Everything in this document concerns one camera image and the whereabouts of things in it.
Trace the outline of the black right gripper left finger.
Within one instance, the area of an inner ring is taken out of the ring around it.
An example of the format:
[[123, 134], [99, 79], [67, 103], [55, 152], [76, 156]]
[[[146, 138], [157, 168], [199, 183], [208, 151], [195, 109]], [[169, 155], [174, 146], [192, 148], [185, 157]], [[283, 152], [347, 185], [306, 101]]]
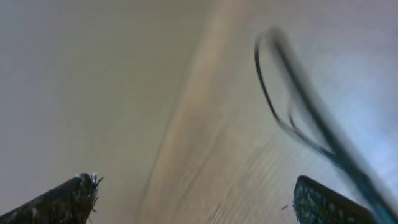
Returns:
[[101, 181], [96, 172], [77, 174], [1, 215], [1, 224], [86, 224], [95, 211]]

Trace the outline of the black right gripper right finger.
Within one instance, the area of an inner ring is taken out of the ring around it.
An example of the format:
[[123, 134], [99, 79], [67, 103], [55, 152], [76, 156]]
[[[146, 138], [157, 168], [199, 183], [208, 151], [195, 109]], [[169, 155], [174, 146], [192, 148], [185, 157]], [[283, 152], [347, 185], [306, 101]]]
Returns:
[[368, 209], [306, 175], [298, 177], [290, 206], [301, 224], [376, 224]]

